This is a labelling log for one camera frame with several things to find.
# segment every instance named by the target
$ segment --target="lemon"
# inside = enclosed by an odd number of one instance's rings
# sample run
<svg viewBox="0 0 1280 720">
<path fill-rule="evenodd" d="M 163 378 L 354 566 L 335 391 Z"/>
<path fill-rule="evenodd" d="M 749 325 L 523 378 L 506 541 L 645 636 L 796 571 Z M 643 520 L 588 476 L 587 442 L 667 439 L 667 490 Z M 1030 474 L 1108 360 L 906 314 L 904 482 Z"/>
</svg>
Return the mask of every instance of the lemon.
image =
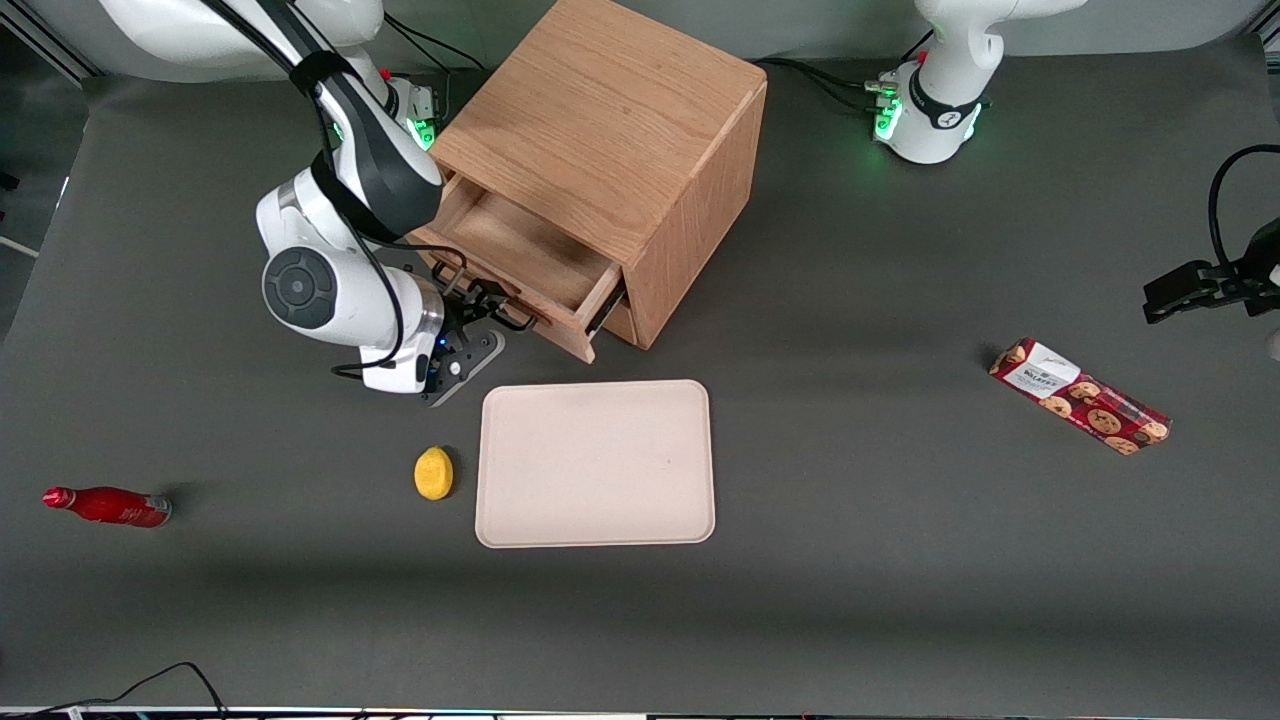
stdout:
<svg viewBox="0 0 1280 720">
<path fill-rule="evenodd" d="M 431 447 L 413 464 L 413 484 L 428 500 L 443 500 L 453 488 L 453 462 L 444 448 Z"/>
</svg>

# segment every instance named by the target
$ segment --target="cookie box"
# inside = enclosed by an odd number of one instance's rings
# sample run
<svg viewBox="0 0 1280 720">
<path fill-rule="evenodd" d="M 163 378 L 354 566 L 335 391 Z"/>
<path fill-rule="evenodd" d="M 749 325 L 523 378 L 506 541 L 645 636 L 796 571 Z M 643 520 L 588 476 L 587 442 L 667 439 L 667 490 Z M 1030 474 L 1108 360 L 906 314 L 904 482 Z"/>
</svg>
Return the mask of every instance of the cookie box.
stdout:
<svg viewBox="0 0 1280 720">
<path fill-rule="evenodd" d="M 991 374 L 1120 455 L 1169 437 L 1169 418 L 1029 337 L 1006 350 Z"/>
</svg>

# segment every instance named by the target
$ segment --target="cable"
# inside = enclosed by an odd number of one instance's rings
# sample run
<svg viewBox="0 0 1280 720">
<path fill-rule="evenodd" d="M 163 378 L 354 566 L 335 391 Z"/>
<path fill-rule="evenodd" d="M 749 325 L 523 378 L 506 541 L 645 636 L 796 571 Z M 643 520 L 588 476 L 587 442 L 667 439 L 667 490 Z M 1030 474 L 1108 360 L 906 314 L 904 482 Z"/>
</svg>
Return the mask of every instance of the cable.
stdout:
<svg viewBox="0 0 1280 720">
<path fill-rule="evenodd" d="M 421 37 L 422 40 L 425 40 L 425 41 L 428 41 L 428 42 L 430 42 L 433 45 L 439 45 L 440 47 L 444 47 L 445 50 L 453 53 L 454 55 L 461 55 L 461 56 L 466 58 L 467 60 L 471 60 L 471 63 L 476 68 L 479 68 L 481 70 L 488 70 L 489 69 L 489 68 L 484 67 L 484 63 L 481 63 L 480 60 L 476 60 L 472 55 L 470 55 L 467 53 L 463 53 L 462 50 L 458 50 L 457 47 L 449 45 L 448 42 L 444 42 L 443 40 L 436 40 L 436 38 L 431 37 L 430 35 L 426 35 L 425 32 L 419 32 L 419 31 L 408 27 L 407 24 L 404 24 L 403 22 L 401 22 L 398 18 L 396 18 L 390 13 L 383 13 L 383 17 L 387 18 L 387 23 L 390 24 L 390 26 L 393 26 L 393 27 L 398 27 L 399 29 L 403 29 L 404 32 L 416 35 L 417 37 Z"/>
<path fill-rule="evenodd" d="M 456 247 L 449 247 L 448 245 L 426 245 L 426 243 L 422 243 L 422 245 L 403 243 L 403 245 L 401 245 L 398 242 L 383 242 L 380 240 L 374 240 L 371 237 L 366 237 L 365 240 L 367 240 L 369 242 L 372 242 L 374 245 L 376 245 L 379 247 L 389 247 L 390 250 L 412 250 L 415 252 L 421 252 L 421 251 L 426 250 L 426 251 L 430 251 L 430 252 L 448 252 L 449 255 L 453 255 L 454 258 L 458 259 L 458 270 L 460 272 L 465 273 L 467 270 L 467 256 L 463 255 L 461 250 L 458 250 Z"/>
<path fill-rule="evenodd" d="M 915 45 L 911 46 L 910 50 L 908 50 L 906 53 L 902 53 L 902 56 L 899 58 L 897 61 L 899 63 L 905 63 L 909 59 L 911 59 L 911 54 L 914 54 L 916 50 L 919 50 L 922 45 L 924 45 L 925 42 L 928 42 L 931 37 L 933 37 L 933 28 L 929 28 L 929 32 L 924 33 L 924 37 L 922 37 L 920 40 L 918 40 L 915 42 Z"/>
<path fill-rule="evenodd" d="M 329 126 L 324 122 L 324 111 L 320 109 L 320 104 L 316 102 L 315 99 L 312 99 L 311 106 L 316 111 L 316 122 L 320 126 L 320 137 L 324 140 L 325 164 L 329 165 L 329 169 L 332 170 L 333 142 L 329 141 Z M 369 245 L 365 242 L 366 237 L 360 232 L 357 232 L 356 228 L 351 225 L 351 222 L 347 218 L 344 218 L 342 213 L 338 213 L 337 209 L 334 210 L 334 213 L 339 218 L 342 218 L 342 223 L 347 225 L 347 231 L 351 232 L 351 236 L 356 240 L 356 245 L 360 246 L 360 250 L 365 254 L 365 258 L 369 260 L 369 264 L 374 266 L 374 272 L 378 273 L 378 279 L 381 281 L 383 288 L 387 290 L 387 299 L 392 301 L 392 313 L 396 315 L 396 343 L 392 346 L 392 351 L 388 352 L 385 357 L 371 363 L 347 363 L 343 365 L 334 365 L 333 368 L 329 368 L 330 373 L 340 378 L 364 380 L 365 378 L 362 374 L 360 374 L 360 370 L 366 370 L 369 368 L 378 368 L 380 365 L 385 365 L 390 360 L 394 360 L 397 355 L 399 355 L 401 346 L 404 345 L 404 311 L 401 309 L 399 297 L 396 296 L 396 288 L 392 287 L 390 278 L 387 277 L 387 270 L 383 268 L 383 264 L 378 261 L 378 258 L 374 258 L 374 251 L 370 250 Z"/>
<path fill-rule="evenodd" d="M 431 55 L 431 53 L 428 51 L 426 47 L 422 47 L 421 45 L 419 45 L 417 41 L 413 40 L 413 37 L 410 36 L 410 33 L 404 31 L 404 28 L 402 28 L 402 27 L 399 27 L 398 24 L 394 24 L 394 23 L 390 23 L 390 26 L 392 26 L 392 29 L 394 29 L 396 32 L 401 33 L 401 37 L 403 37 L 404 40 L 407 40 L 410 45 L 412 45 L 413 47 L 417 47 L 419 53 L 426 55 L 429 60 L 431 60 L 433 63 L 435 63 L 435 67 L 440 68 L 442 73 L 444 73 L 445 76 L 453 73 L 453 70 L 451 70 L 449 68 L 444 67 L 444 63 L 442 63 L 435 55 Z"/>
<path fill-rule="evenodd" d="M 419 53 L 426 55 L 428 59 L 430 59 L 433 63 L 435 63 L 435 67 L 440 68 L 440 72 L 444 73 L 444 111 L 440 113 L 440 120 L 443 122 L 444 119 L 447 119 L 449 117 L 449 111 L 452 109 L 451 108 L 451 100 L 449 100 L 449 95 L 451 95 L 449 91 L 452 90 L 453 70 L 451 70 L 449 68 L 444 67 L 444 63 L 442 63 L 435 55 L 431 55 L 426 50 L 426 47 L 422 47 L 421 45 L 417 44 L 416 40 L 413 40 L 412 37 L 410 37 L 410 35 L 407 32 L 408 28 L 402 28 L 401 26 L 398 26 L 396 23 L 388 23 L 388 24 L 390 26 L 392 29 L 394 29 L 396 32 L 398 32 L 401 35 L 401 37 L 403 37 L 404 40 L 407 40 L 410 45 L 412 45 L 413 47 L 417 47 Z"/>
<path fill-rule="evenodd" d="M 799 70 L 804 77 L 809 78 L 810 82 L 813 82 L 814 85 L 817 85 L 818 90 L 822 90 L 823 92 L 827 94 L 827 96 L 829 96 L 836 102 L 840 102 L 845 108 L 849 108 L 851 110 L 858 110 L 858 111 L 863 111 L 863 110 L 865 110 L 868 108 L 867 105 L 859 105 L 859 104 L 849 100 L 847 97 L 841 97 L 840 94 L 837 94 L 832 87 L 827 86 L 827 83 L 831 82 L 831 83 L 837 85 L 840 87 L 846 87 L 846 88 L 855 88 L 856 87 L 856 88 L 861 88 L 860 85 L 852 83 L 852 82 L 846 81 L 846 79 L 841 79 L 841 78 L 838 78 L 838 77 L 836 77 L 836 76 L 833 76 L 831 73 L 827 73 L 824 70 L 820 70 L 820 69 L 818 69 L 818 68 L 815 68 L 815 67 L 813 67 L 813 65 L 810 65 L 808 63 L 801 63 L 800 60 L 791 60 L 788 58 L 762 58 L 762 59 L 756 60 L 755 63 L 758 65 L 780 65 L 780 67 L 783 67 L 783 68 L 791 68 L 791 69 Z"/>
<path fill-rule="evenodd" d="M 758 65 L 781 65 L 783 68 L 794 68 L 794 69 L 797 69 L 797 70 L 800 70 L 800 72 L 803 72 L 805 74 L 814 76 L 814 77 L 817 77 L 819 79 L 823 79 L 826 82 L 829 82 L 831 85 L 836 85 L 836 86 L 840 86 L 840 87 L 847 87 L 847 88 L 851 88 L 851 90 L 861 90 L 863 88 L 863 83 L 860 83 L 860 82 L 854 82 L 851 79 L 845 79 L 845 78 L 841 78 L 841 77 L 836 77 L 836 76 L 828 73 L 827 70 L 824 70 L 822 68 L 818 68 L 815 65 L 810 65 L 809 63 L 804 63 L 804 61 L 800 61 L 800 60 L 792 60 L 791 58 L 760 58 L 755 63 Z"/>
<path fill-rule="evenodd" d="M 160 670 L 159 673 L 152 673 L 152 674 L 147 675 L 146 678 L 142 678 L 141 680 L 138 680 L 137 683 L 133 683 L 123 693 L 120 693 L 120 694 L 118 694 L 115 697 L 110 697 L 110 698 L 106 698 L 106 697 L 91 697 L 91 698 L 84 698 L 84 700 L 77 700 L 77 701 L 72 701 L 72 702 L 64 702 L 61 705 L 54 705 L 54 706 L 46 707 L 44 710 L 36 710 L 35 712 L 23 712 L 20 715 L 6 715 L 5 717 L 18 720 L 18 719 L 24 719 L 24 717 L 37 717 L 40 715 L 47 715 L 50 712 L 58 712 L 59 710 L 67 710 L 69 707 L 79 707 L 82 705 L 111 705 L 113 702 L 120 702 L 122 700 L 124 700 L 125 697 L 128 697 L 129 693 L 132 693 L 133 691 L 141 688 L 142 685 L 150 683 L 151 680 L 155 680 L 156 678 L 159 678 L 159 676 L 161 676 L 161 675 L 164 675 L 164 674 L 166 674 L 166 673 L 169 673 L 172 670 L 177 670 L 178 667 L 189 667 L 191 671 L 195 673 L 197 678 L 200 678 L 200 682 L 204 683 L 204 685 L 205 685 L 205 691 L 209 692 L 209 698 L 214 701 L 214 707 L 218 708 L 218 717 L 220 720 L 227 720 L 227 706 L 223 705 L 223 698 L 218 697 L 218 691 L 214 689 L 212 683 L 209 682 L 209 678 L 206 678 L 205 674 L 201 673 L 200 667 L 197 667 L 195 662 L 189 662 L 189 661 L 186 661 L 186 660 L 182 661 L 182 662 L 174 662 L 173 665 L 165 667 L 164 670 Z"/>
<path fill-rule="evenodd" d="M 1213 173 L 1213 182 L 1208 186 L 1208 240 L 1213 243 L 1213 255 L 1217 256 L 1217 264 L 1226 272 L 1236 287 L 1245 290 L 1253 297 L 1261 299 L 1261 293 L 1257 288 L 1245 287 L 1243 281 L 1240 281 L 1240 273 L 1235 269 L 1235 264 L 1226 258 L 1226 250 L 1222 247 L 1222 229 L 1217 224 L 1217 197 L 1222 191 L 1222 179 L 1226 178 L 1228 170 L 1231 165 L 1244 158 L 1245 155 L 1253 155 L 1254 152 L 1274 152 L 1280 155 L 1280 145 L 1251 145 L 1231 152 L 1231 155 L 1222 160 L 1222 164 Z"/>
</svg>

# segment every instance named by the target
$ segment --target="bottle cap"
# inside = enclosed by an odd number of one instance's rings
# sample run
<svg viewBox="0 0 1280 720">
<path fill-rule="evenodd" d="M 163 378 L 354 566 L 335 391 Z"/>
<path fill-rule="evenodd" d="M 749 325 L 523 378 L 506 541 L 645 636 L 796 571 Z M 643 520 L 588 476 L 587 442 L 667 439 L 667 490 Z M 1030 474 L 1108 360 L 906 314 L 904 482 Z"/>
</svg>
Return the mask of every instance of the bottle cap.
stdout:
<svg viewBox="0 0 1280 720">
<path fill-rule="evenodd" d="M 76 491 L 68 488 L 51 487 L 45 491 L 45 505 L 50 507 L 67 507 L 76 501 Z"/>
</svg>

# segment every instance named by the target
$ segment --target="wooden drawer cabinet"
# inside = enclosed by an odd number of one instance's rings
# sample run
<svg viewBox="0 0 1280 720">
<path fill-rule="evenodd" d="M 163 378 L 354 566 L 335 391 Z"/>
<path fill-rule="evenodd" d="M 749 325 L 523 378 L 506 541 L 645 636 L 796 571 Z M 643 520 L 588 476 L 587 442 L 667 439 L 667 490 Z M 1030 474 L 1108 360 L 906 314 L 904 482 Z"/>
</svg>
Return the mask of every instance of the wooden drawer cabinet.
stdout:
<svg viewBox="0 0 1280 720">
<path fill-rule="evenodd" d="M 466 254 L 586 363 L 602 325 L 648 348 L 746 204 L 764 90 L 608 0 L 559 0 L 431 147 L 449 181 L 410 240 Z"/>
</svg>

